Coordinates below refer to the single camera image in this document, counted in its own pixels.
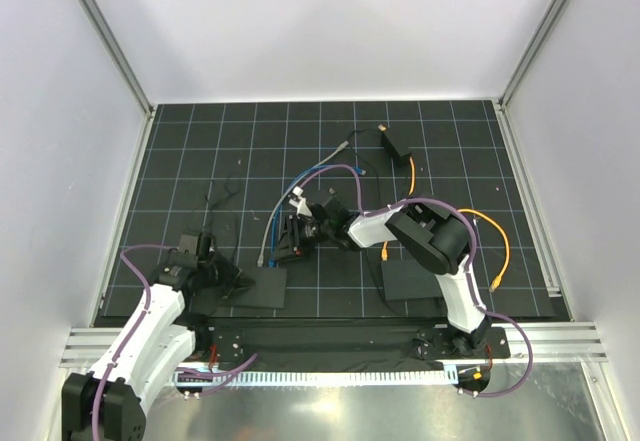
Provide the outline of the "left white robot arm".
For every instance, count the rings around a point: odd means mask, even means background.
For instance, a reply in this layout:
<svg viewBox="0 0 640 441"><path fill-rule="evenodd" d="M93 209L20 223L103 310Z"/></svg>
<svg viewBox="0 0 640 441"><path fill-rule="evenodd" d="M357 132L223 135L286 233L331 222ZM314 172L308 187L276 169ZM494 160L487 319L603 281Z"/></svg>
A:
<svg viewBox="0 0 640 441"><path fill-rule="evenodd" d="M140 440L150 407L177 372L213 382L215 393L250 365L246 360L223 372L184 369L185 360L208 356L213 335L207 316L190 311L190 299L210 290L216 301L233 299L254 280L213 246L206 232L187 231L150 276L128 255L121 261L139 278L143 293L116 339L84 374L72 373L61 390L64 440Z"/></svg>

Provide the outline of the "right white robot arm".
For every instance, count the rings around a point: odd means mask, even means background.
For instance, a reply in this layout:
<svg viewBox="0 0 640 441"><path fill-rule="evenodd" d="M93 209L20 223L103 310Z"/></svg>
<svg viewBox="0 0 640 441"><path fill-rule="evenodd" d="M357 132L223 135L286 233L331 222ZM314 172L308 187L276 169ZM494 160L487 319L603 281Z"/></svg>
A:
<svg viewBox="0 0 640 441"><path fill-rule="evenodd" d="M455 208L418 197L355 213L333 194L313 198L299 186L284 201L296 213L283 222L271 249L272 262L301 258L325 241L347 251L397 241L437 280L447 307L452 349L473 357L485 347L491 320L473 273L477 240L469 221Z"/></svg>

